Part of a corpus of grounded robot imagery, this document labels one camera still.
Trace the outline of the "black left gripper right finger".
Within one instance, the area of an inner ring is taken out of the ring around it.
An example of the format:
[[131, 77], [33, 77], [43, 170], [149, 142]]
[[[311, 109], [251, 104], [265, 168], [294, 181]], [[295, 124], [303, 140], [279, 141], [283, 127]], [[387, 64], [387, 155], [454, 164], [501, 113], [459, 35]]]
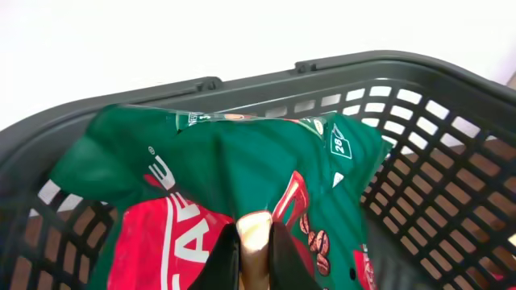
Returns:
[[287, 228], [274, 222], [268, 245], [271, 290], [322, 290], [306, 269]]

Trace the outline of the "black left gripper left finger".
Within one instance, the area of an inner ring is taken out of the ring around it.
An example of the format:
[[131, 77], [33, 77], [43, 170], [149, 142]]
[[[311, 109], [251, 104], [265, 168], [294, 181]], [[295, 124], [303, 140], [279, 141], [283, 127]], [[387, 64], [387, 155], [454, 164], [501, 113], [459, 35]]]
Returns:
[[227, 224], [189, 290], [238, 290], [239, 256], [240, 239], [236, 225]]

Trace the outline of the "green Nescafe coffee bag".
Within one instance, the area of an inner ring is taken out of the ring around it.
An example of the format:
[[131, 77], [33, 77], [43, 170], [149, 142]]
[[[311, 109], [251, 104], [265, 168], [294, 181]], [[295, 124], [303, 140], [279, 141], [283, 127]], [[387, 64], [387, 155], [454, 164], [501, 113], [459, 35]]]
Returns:
[[91, 289], [189, 289], [232, 223], [239, 289], [270, 289], [274, 222], [322, 289], [374, 289], [360, 198], [390, 148], [376, 129], [336, 113], [287, 119], [110, 106], [51, 179], [117, 210]]

